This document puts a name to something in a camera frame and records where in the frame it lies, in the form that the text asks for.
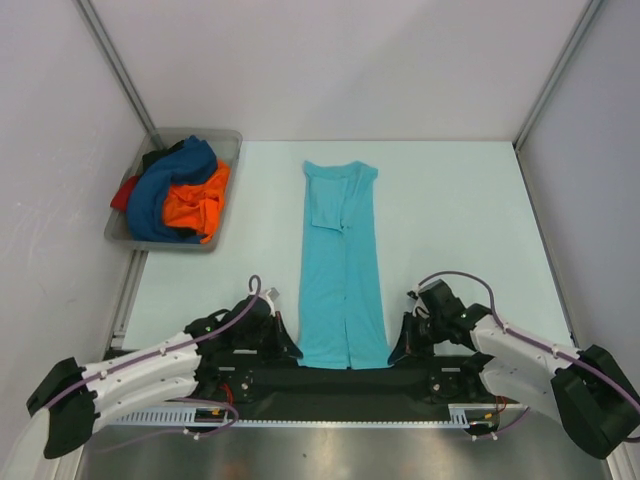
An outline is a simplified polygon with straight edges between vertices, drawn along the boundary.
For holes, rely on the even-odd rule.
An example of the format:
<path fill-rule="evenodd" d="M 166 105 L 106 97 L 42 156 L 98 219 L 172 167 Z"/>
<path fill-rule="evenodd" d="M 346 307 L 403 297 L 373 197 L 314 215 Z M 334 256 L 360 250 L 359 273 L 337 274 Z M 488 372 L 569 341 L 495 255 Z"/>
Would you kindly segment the light blue t-shirt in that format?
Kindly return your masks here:
<path fill-rule="evenodd" d="M 300 365 L 384 369 L 388 344 L 377 258 L 376 168 L 303 167 L 306 191 L 299 287 Z"/>

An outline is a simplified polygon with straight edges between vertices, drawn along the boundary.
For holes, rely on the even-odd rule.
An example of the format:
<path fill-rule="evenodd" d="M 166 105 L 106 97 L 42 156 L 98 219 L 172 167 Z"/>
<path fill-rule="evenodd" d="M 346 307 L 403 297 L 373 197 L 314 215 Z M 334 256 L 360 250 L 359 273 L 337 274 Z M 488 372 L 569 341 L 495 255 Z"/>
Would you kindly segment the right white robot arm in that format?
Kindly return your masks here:
<path fill-rule="evenodd" d="M 636 441 L 639 394 L 608 350 L 580 350 L 536 336 L 501 319 L 495 303 L 466 306 L 436 275 L 408 295 L 414 305 L 403 316 L 389 364 L 428 358 L 442 342 L 461 345 L 473 353 L 461 376 L 469 399 L 515 400 L 558 422 L 597 459 Z"/>

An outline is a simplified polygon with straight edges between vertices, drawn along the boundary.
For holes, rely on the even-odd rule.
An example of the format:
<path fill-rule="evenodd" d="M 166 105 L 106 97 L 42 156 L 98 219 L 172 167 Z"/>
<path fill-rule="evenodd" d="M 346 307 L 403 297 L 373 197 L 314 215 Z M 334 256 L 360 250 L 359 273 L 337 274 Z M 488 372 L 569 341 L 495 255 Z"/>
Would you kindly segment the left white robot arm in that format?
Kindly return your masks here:
<path fill-rule="evenodd" d="M 156 346 L 100 363 L 57 362 L 26 402 L 31 415 L 49 415 L 43 448 L 47 459 L 83 446 L 110 421 L 157 402 L 207 400 L 221 387 L 215 361 L 221 354 L 254 351 L 263 362 L 303 354 L 266 295 L 248 296 L 233 309 L 196 319 Z"/>

